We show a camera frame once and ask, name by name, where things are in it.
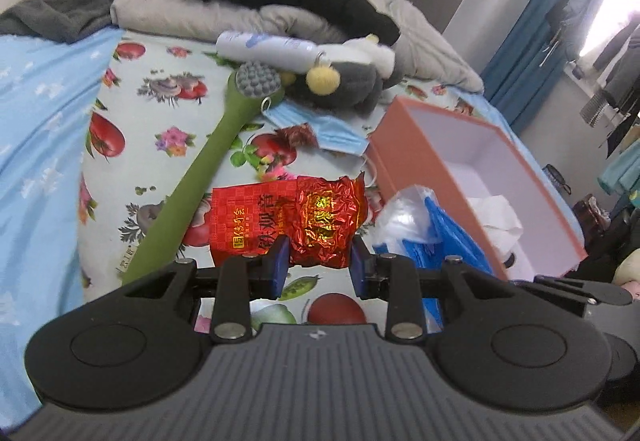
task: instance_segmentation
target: open box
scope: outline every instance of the open box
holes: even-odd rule
[[[562,212],[513,143],[475,117],[398,96],[369,137],[367,156],[385,200],[411,185],[432,188],[441,207],[484,251],[494,275],[560,277],[585,256]],[[503,195],[523,233],[506,269],[466,198]]]

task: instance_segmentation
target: round black pad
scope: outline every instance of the round black pad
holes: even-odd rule
[[[531,369],[556,363],[566,353],[561,335],[533,325],[505,327],[494,334],[491,346],[504,361]]]
[[[436,344],[439,367],[460,390],[530,412],[570,407],[601,390],[611,353],[593,325],[533,296],[476,302]]]
[[[45,325],[24,359],[44,401],[112,411],[178,389],[200,357],[193,328],[161,299],[107,295]]]
[[[82,363],[94,367],[116,367],[135,360],[145,350],[146,337],[122,324],[95,326],[82,331],[71,342],[71,351]]]

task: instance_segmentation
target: blue curtain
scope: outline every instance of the blue curtain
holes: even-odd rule
[[[545,15],[559,0],[530,0],[505,41],[482,71],[484,95],[519,134],[533,120],[567,62],[560,44],[544,66],[553,36]]]

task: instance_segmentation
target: metal screw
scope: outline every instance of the metal screw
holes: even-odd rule
[[[411,322],[400,322],[391,328],[391,334],[403,340],[413,340],[422,336],[422,328]]]
[[[246,328],[242,324],[236,322],[224,322],[217,325],[213,332],[218,338],[224,338],[225,340],[236,340],[242,338],[246,332]]]

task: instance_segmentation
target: window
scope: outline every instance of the window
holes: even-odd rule
[[[589,29],[580,56],[601,46],[603,42],[620,31],[636,10],[640,11],[640,0],[604,0]]]

